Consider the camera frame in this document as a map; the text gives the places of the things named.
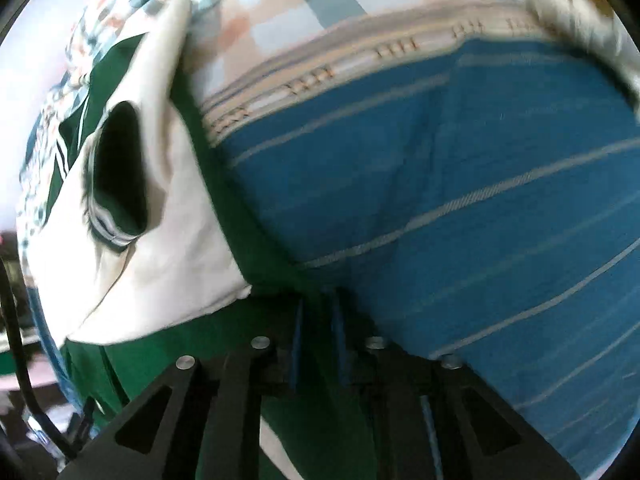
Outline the green white varsity jacket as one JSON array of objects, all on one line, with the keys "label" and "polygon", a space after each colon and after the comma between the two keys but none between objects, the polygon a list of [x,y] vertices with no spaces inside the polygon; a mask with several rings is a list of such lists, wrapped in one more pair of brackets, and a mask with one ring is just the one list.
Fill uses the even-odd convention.
[{"label": "green white varsity jacket", "polygon": [[26,250],[44,322],[100,427],[177,356],[267,338],[284,377],[260,407],[262,478],[374,479],[375,437],[350,382],[354,296],[286,252],[218,152],[237,128],[333,88],[341,50],[323,37],[260,66],[208,126],[180,66],[190,14],[176,0],[112,47],[58,129]]}]

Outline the blue striped plaid bedsheet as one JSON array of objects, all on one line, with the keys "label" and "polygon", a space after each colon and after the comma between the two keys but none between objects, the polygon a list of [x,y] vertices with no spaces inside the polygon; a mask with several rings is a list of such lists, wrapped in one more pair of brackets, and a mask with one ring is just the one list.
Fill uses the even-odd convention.
[{"label": "blue striped plaid bedsheet", "polygon": [[[93,0],[27,144],[26,261],[58,129],[92,70],[176,0]],[[218,145],[262,226],[414,356],[452,354],[601,478],[639,420],[639,55],[606,0],[188,0],[205,125],[258,68],[330,37],[338,81]]]}]

